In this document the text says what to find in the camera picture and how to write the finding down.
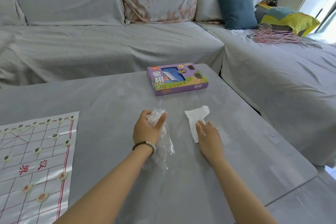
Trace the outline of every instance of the person's left hand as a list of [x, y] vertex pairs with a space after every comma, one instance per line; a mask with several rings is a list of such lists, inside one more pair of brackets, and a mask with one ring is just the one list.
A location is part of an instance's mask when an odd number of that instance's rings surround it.
[[133, 141], [134, 144], [137, 144], [142, 141], [149, 141], [152, 144], [156, 144], [159, 139], [159, 134], [162, 128], [162, 125], [166, 121], [167, 113], [165, 112], [161, 115], [160, 119], [157, 121], [155, 127], [148, 124], [146, 116], [151, 114], [151, 110], [143, 110], [140, 114], [138, 121], [134, 126], [133, 131]]

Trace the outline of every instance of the forearm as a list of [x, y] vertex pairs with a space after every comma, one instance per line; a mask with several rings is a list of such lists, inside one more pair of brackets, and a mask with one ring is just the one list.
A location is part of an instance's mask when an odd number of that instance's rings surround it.
[[123, 162], [89, 190], [55, 223], [113, 223], [151, 152], [151, 147], [147, 145], [137, 146]]
[[224, 159], [215, 161], [212, 166], [237, 224], [277, 224]]

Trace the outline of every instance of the chinese chess box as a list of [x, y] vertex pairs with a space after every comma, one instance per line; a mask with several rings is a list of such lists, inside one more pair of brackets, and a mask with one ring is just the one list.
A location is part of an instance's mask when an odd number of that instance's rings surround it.
[[199, 90], [208, 87], [209, 81], [192, 63], [147, 68], [155, 95]]

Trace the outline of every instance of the hand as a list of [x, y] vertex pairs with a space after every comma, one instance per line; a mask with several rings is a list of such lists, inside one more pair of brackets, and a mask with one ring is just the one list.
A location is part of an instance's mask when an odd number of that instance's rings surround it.
[[208, 121], [208, 123], [205, 124], [203, 121], [199, 120], [196, 123], [196, 130], [198, 134], [199, 148], [210, 164], [213, 165], [217, 160], [224, 159], [221, 136], [211, 122]]
[[159, 134], [162, 128], [162, 125], [166, 121], [167, 113], [165, 112], [161, 115], [160, 119], [157, 121], [155, 127], [148, 124], [146, 116], [151, 114], [151, 110], [143, 110], [140, 114], [138, 121], [134, 126], [133, 131], [133, 141], [134, 144], [142, 142], [142, 141], [149, 141], [153, 144], [156, 144], [159, 139]]

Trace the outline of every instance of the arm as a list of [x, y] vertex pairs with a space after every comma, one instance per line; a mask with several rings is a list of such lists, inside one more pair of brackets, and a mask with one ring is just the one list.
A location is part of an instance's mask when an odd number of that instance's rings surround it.
[[[147, 123], [144, 110], [134, 126], [134, 143], [150, 141], [156, 144], [167, 113], [158, 120], [155, 127]], [[55, 224], [111, 224], [114, 223], [121, 205], [135, 182], [142, 165], [152, 153], [152, 147], [141, 144], [135, 148], [117, 167], [89, 190]]]
[[211, 122], [198, 121], [196, 129], [199, 147], [216, 173], [237, 224], [278, 224], [226, 162], [221, 137]]

